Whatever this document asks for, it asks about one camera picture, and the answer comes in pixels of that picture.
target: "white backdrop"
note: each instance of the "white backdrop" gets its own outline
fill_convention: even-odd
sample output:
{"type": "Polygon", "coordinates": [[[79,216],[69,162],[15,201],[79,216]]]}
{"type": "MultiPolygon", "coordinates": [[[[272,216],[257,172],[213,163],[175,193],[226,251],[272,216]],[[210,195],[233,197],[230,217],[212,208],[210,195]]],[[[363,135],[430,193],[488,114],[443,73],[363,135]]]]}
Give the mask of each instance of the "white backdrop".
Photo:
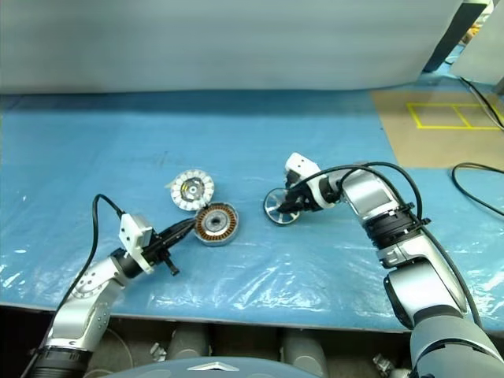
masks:
{"type": "Polygon", "coordinates": [[[450,73],[493,85],[504,77],[504,2],[495,7],[450,73]]]}
{"type": "Polygon", "coordinates": [[[461,0],[2,0],[2,92],[413,81],[461,0]]]}

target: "black wire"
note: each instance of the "black wire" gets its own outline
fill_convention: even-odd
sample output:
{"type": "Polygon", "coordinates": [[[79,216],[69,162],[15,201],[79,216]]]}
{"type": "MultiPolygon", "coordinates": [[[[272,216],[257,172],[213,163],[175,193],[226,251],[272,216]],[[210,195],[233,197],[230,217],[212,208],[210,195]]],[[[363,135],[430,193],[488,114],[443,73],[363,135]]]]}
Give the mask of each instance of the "black wire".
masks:
{"type": "Polygon", "coordinates": [[[490,112],[492,113],[492,115],[494,116],[495,120],[497,121],[498,124],[500,124],[503,128],[504,128],[504,124],[502,124],[502,121],[500,119],[500,117],[498,116],[497,112],[495,112],[495,109],[494,107],[491,105],[491,103],[485,98],[485,96],[483,96],[483,94],[478,90],[478,88],[476,88],[476,86],[471,83],[470,81],[468,81],[467,79],[464,79],[463,77],[459,77],[459,79],[462,81],[462,83],[465,83],[466,85],[468,85],[469,87],[471,87],[477,94],[478,96],[480,96],[481,98],[481,101],[483,101],[485,103],[485,105],[488,107],[488,109],[490,110],[490,112]]]}
{"type": "Polygon", "coordinates": [[[479,163],[472,163],[470,161],[457,164],[457,165],[455,165],[451,169],[451,180],[453,181],[455,187],[459,191],[461,191],[467,197],[471,198],[473,201],[478,202],[480,205],[482,205],[482,206],[486,207],[487,209],[489,209],[489,210],[497,213],[498,215],[501,215],[501,216],[504,217],[504,211],[497,209],[496,207],[490,205],[489,203],[483,201],[480,198],[477,198],[475,195],[472,195],[466,189],[464,189],[462,187],[462,185],[460,185],[460,183],[457,180],[457,175],[456,175],[457,169],[460,169],[460,168],[482,169],[484,171],[491,171],[491,172],[496,172],[496,173],[501,173],[501,174],[504,174],[504,170],[497,169],[497,168],[491,167],[489,165],[484,165],[484,164],[479,164],[479,163]]]}
{"type": "MultiPolygon", "coordinates": [[[[379,177],[382,179],[383,182],[385,182],[386,185],[389,186],[389,188],[392,190],[392,192],[394,193],[394,195],[402,202],[404,202],[402,200],[402,197],[401,195],[399,194],[399,192],[397,191],[397,189],[395,188],[394,185],[392,185],[391,181],[381,172],[378,172],[376,171],[375,169],[372,169],[370,167],[366,167],[364,165],[357,165],[357,164],[350,164],[350,165],[337,165],[336,167],[331,167],[331,168],[328,168],[328,169],[324,169],[323,171],[319,171],[317,173],[314,173],[312,176],[308,176],[306,177],[305,179],[299,181],[296,185],[294,185],[292,187],[292,189],[298,187],[298,186],[301,186],[303,185],[304,183],[307,183],[308,181],[311,181],[315,178],[317,178],[318,176],[322,176],[322,175],[326,175],[328,173],[331,173],[331,172],[336,172],[336,171],[343,171],[343,170],[346,170],[346,169],[354,169],[353,172],[357,171],[357,170],[362,170],[362,171],[366,171],[366,172],[370,172],[372,174],[374,174],[375,176],[379,177]]],[[[341,190],[341,187],[340,187],[340,184],[342,183],[342,180],[340,180],[338,182],[338,189],[341,190]]]]}
{"type": "Polygon", "coordinates": [[[110,198],[108,198],[106,195],[96,195],[93,199],[93,203],[91,204],[91,217],[93,220],[93,243],[91,245],[91,250],[89,252],[89,256],[87,257],[86,262],[84,263],[82,269],[80,270],[79,274],[77,277],[73,280],[72,284],[70,285],[69,289],[66,291],[65,295],[63,296],[63,299],[59,303],[59,305],[56,308],[56,311],[54,312],[54,315],[49,323],[49,327],[47,327],[46,334],[44,335],[42,341],[39,344],[39,348],[35,351],[33,356],[31,356],[31,360],[24,369],[23,373],[21,374],[20,378],[25,378],[30,370],[32,369],[32,366],[35,364],[35,361],[37,360],[37,357],[40,355],[40,351],[42,348],[46,345],[47,341],[47,336],[49,335],[49,332],[51,328],[53,327],[54,323],[54,318],[56,317],[57,312],[61,309],[61,307],[65,304],[69,296],[71,295],[73,289],[76,287],[77,283],[80,281],[84,273],[87,271],[89,268],[89,265],[93,261],[93,258],[95,257],[96,254],[96,249],[98,247],[98,200],[102,199],[105,202],[107,202],[115,211],[119,219],[122,217],[124,214],[124,211],[119,208],[110,198]]]}
{"type": "Polygon", "coordinates": [[[472,314],[472,318],[474,320],[474,323],[478,327],[483,328],[483,324],[481,323],[480,313],[478,312],[478,308],[476,307],[476,303],[474,302],[473,295],[471,294],[471,291],[469,290],[467,283],[464,280],[464,277],[462,276],[462,274],[458,270],[453,259],[448,254],[447,250],[444,249],[444,247],[441,245],[441,243],[438,241],[438,239],[436,239],[435,236],[425,226],[421,226],[421,230],[431,240],[431,242],[435,245],[435,247],[441,253],[441,256],[443,256],[444,260],[447,262],[451,271],[454,273],[455,278],[457,278],[457,281],[461,286],[462,292],[464,293],[464,296],[467,299],[467,303],[469,304],[469,308],[471,309],[471,314],[472,314]]]}
{"type": "MultiPolygon", "coordinates": [[[[339,171],[339,170],[344,170],[344,169],[352,169],[350,172],[347,172],[341,180],[338,182],[338,189],[341,192],[341,189],[343,187],[343,181],[352,173],[355,171],[358,171],[359,169],[367,172],[371,172],[380,179],[382,179],[383,182],[385,182],[386,185],[389,186],[389,188],[394,192],[396,198],[399,200],[401,204],[405,204],[404,200],[402,199],[401,195],[399,194],[397,188],[391,183],[387,177],[385,177],[381,172],[376,171],[375,169],[371,169],[367,167],[366,165],[382,165],[382,166],[387,166],[390,168],[393,168],[400,172],[408,181],[409,185],[411,186],[411,189],[413,190],[413,193],[415,194],[415,197],[417,199],[417,210],[420,210],[418,213],[421,215],[422,212],[422,199],[421,199],[421,194],[418,191],[418,186],[414,182],[414,180],[411,178],[411,176],[401,167],[394,165],[392,163],[387,163],[385,161],[373,161],[370,163],[366,163],[364,165],[340,165],[336,167],[332,167],[329,169],[325,169],[323,171],[319,171],[315,174],[313,174],[310,177],[305,178],[304,180],[301,180],[299,183],[295,185],[297,187],[298,185],[303,185],[304,183],[307,183],[308,181],[318,177],[325,175],[327,173],[339,171]]],[[[421,224],[421,217],[413,215],[413,221],[416,224],[421,224]]],[[[483,328],[483,324],[481,323],[481,318],[480,318],[480,313],[478,312],[478,309],[476,307],[476,303],[474,302],[474,298],[471,295],[471,291],[467,287],[467,284],[465,283],[464,277],[458,270],[457,266],[455,265],[453,259],[451,256],[448,254],[448,252],[444,249],[444,247],[441,245],[441,243],[434,237],[434,235],[424,226],[421,225],[421,230],[424,232],[424,234],[432,241],[432,243],[435,245],[435,247],[439,250],[441,256],[443,256],[444,260],[447,262],[448,266],[450,267],[451,271],[455,275],[455,278],[457,279],[458,283],[461,286],[462,292],[464,293],[465,298],[467,299],[467,303],[469,304],[469,308],[471,309],[472,313],[472,318],[474,320],[474,323],[478,325],[480,328],[483,328]]]]}
{"type": "MultiPolygon", "coordinates": [[[[424,212],[424,204],[422,202],[422,197],[421,197],[420,191],[418,190],[417,184],[415,183],[415,181],[413,180],[413,178],[409,175],[409,173],[407,171],[405,171],[404,169],[402,169],[401,167],[399,167],[396,164],[388,163],[386,161],[371,161],[369,163],[364,163],[362,165],[364,165],[366,167],[372,167],[372,166],[388,167],[388,168],[392,168],[392,169],[396,170],[397,172],[401,173],[401,175],[406,179],[406,181],[408,181],[408,184],[411,186],[411,189],[413,190],[413,193],[415,194],[415,202],[417,203],[417,218],[420,220],[422,219],[422,213],[424,212]]],[[[358,169],[352,169],[351,171],[349,171],[348,173],[343,175],[342,179],[339,181],[339,186],[338,186],[338,189],[340,192],[343,189],[343,181],[351,173],[353,173],[357,170],[358,169]]]]}

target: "blue plastic sheet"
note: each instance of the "blue plastic sheet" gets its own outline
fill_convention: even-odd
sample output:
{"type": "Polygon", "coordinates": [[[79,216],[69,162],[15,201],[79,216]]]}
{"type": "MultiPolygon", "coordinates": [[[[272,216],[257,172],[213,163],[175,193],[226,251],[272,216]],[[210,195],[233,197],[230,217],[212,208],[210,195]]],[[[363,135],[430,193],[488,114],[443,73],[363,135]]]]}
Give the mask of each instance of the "blue plastic sheet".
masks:
{"type": "MultiPolygon", "coordinates": [[[[303,327],[402,329],[383,289],[387,271],[345,205],[279,228],[263,214],[293,151],[320,167],[395,161],[365,91],[185,92],[8,97],[1,171],[0,300],[54,309],[91,247],[91,200],[111,197],[157,230],[187,217],[165,189],[203,169],[213,200],[239,212],[236,239],[193,235],[165,266],[135,279],[115,314],[303,327]]],[[[504,224],[456,191],[443,169],[411,169],[430,229],[467,279],[485,327],[504,328],[504,224]]],[[[504,206],[502,177],[461,172],[504,206]]],[[[404,197],[410,189],[396,175],[404,197]]],[[[96,260],[120,246],[115,213],[100,205],[96,260]]]]}

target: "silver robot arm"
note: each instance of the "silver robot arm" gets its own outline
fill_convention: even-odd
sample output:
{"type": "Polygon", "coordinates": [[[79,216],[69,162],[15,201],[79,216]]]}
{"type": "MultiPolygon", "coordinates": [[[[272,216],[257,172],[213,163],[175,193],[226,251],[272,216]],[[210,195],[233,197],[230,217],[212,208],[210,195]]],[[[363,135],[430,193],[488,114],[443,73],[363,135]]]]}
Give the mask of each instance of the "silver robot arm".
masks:
{"type": "Polygon", "coordinates": [[[385,291],[396,317],[413,329],[415,378],[504,376],[504,362],[493,343],[464,318],[467,308],[461,285],[423,231],[424,223],[411,213],[411,205],[403,203],[381,178],[362,169],[310,179],[321,170],[297,153],[285,168],[286,189],[266,196],[267,216],[285,225],[296,221],[303,210],[328,209],[336,202],[350,205],[376,246],[382,266],[393,269],[384,279],[385,291]]]}
{"type": "Polygon", "coordinates": [[[123,214],[119,238],[124,248],[91,266],[61,304],[30,377],[82,377],[107,329],[117,296],[131,279],[142,272],[152,273],[162,262],[177,274],[168,248],[194,224],[194,219],[183,220],[157,234],[142,216],[123,214]]]}

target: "circular metal part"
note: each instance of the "circular metal part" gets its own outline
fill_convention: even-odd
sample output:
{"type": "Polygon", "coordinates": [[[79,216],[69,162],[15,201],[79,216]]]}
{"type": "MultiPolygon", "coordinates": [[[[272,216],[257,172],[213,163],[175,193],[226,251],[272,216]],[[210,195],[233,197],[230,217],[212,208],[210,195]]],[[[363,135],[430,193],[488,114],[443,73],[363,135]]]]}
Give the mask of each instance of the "circular metal part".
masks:
{"type": "Polygon", "coordinates": [[[237,230],[238,213],[228,203],[210,203],[196,214],[196,237],[207,246],[222,246],[231,242],[237,230]]]}
{"type": "Polygon", "coordinates": [[[263,202],[263,208],[265,210],[266,215],[270,220],[275,222],[276,224],[280,224],[285,226],[287,224],[291,224],[299,218],[299,211],[294,213],[280,213],[276,211],[282,203],[285,201],[285,195],[287,194],[287,189],[283,189],[282,187],[278,187],[270,191],[263,202]]]}
{"type": "Polygon", "coordinates": [[[199,169],[182,172],[173,181],[172,200],[182,210],[200,210],[212,200],[212,177],[199,169]]]}

